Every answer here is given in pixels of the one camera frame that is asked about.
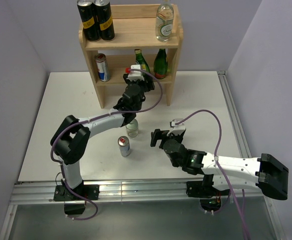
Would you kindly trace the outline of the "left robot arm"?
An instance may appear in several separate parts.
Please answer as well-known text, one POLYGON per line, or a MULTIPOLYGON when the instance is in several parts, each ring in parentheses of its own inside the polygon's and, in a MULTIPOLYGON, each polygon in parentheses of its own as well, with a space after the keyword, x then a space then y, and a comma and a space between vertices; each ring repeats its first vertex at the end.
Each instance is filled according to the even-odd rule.
POLYGON ((50 141, 50 157, 61 165, 63 181, 67 185, 65 194, 72 200, 77 200, 83 195, 79 160, 84 155, 89 139, 104 131, 131 123, 136 114, 142 112, 145 93, 155 89, 153 76, 149 73, 136 80, 131 80, 125 73, 123 78, 127 87, 109 113, 82 119, 69 115, 50 141))

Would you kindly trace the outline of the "silver can red tab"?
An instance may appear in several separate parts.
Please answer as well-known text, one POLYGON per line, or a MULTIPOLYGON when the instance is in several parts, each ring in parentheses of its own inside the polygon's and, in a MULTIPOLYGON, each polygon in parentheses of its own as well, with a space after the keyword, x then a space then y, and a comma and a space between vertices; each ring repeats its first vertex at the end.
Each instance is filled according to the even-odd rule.
POLYGON ((123 157, 129 156, 131 153, 129 138, 126 136, 120 136, 117 142, 121 155, 123 157))

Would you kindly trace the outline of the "blue silver energy can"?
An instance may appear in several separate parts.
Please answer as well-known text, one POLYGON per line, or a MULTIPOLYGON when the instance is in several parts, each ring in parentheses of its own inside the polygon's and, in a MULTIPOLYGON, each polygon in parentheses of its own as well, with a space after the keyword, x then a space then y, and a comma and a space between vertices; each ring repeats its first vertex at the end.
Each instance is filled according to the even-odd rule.
POLYGON ((108 64, 107 64, 105 54, 98 53, 95 55, 94 59, 96 62, 99 79, 102 82, 109 81, 111 76, 110 76, 110 71, 108 69, 108 64))

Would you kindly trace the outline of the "green bottle yellow label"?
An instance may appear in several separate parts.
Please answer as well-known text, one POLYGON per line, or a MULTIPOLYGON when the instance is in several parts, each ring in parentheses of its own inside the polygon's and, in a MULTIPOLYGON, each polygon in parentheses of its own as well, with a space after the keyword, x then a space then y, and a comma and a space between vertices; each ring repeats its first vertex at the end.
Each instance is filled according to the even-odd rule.
POLYGON ((142 54, 141 49, 135 49, 135 58, 136 58, 136 64, 141 65, 141 68, 145 70, 146 72, 150 73, 150 68, 142 54))

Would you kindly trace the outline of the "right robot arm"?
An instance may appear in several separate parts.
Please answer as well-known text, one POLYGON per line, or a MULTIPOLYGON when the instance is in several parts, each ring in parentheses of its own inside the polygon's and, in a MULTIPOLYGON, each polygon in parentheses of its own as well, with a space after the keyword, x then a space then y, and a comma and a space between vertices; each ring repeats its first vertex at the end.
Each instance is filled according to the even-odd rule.
POLYGON ((209 198, 214 194, 227 195, 230 188, 260 189, 263 195, 285 201, 288 198, 289 169, 268 153, 261 157, 237 158, 187 149, 182 144, 184 130, 155 129, 151 132, 150 146, 160 141, 172 166, 191 175, 203 175, 203 180, 187 185, 188 196, 209 198))

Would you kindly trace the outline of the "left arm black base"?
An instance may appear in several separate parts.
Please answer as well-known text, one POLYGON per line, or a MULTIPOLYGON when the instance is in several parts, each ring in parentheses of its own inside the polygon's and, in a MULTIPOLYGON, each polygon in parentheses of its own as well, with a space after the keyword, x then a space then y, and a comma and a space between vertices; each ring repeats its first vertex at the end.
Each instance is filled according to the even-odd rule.
MULTIPOLYGON (((99 196, 99 185, 81 185, 77 189, 73 190, 78 195, 85 197, 91 201, 98 200, 99 196)), ((84 213, 86 208, 85 203, 67 203, 73 201, 82 201, 81 198, 73 195, 64 184, 57 185, 53 196, 54 202, 64 202, 64 212, 67 215, 77 216, 84 213)))

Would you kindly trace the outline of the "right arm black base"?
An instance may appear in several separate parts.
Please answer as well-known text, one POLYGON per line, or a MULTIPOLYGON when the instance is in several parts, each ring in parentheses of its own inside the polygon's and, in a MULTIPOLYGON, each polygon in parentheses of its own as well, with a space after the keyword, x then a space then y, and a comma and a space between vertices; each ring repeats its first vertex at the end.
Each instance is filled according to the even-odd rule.
POLYGON ((230 190, 218 190, 211 185, 203 185, 203 181, 187 181, 186 194, 191 198, 207 198, 228 196, 230 190))

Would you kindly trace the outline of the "clear soda bottle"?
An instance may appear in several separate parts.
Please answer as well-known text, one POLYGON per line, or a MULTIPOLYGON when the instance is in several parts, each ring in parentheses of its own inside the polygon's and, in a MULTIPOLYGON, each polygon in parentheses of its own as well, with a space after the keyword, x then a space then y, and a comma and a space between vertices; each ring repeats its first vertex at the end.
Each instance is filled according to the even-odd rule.
POLYGON ((172 33, 174 9, 169 0, 163 0, 156 11, 155 33, 157 40, 166 42, 172 33))

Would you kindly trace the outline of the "green glass bottle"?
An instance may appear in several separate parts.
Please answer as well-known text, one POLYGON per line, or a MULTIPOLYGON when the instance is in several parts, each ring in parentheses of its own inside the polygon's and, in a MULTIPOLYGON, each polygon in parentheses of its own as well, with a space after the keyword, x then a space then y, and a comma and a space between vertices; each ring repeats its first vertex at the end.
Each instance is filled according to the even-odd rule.
POLYGON ((154 60, 153 65, 154 75, 157 79, 163 79, 166 77, 167 70, 168 62, 166 50, 164 48, 160 48, 154 60))

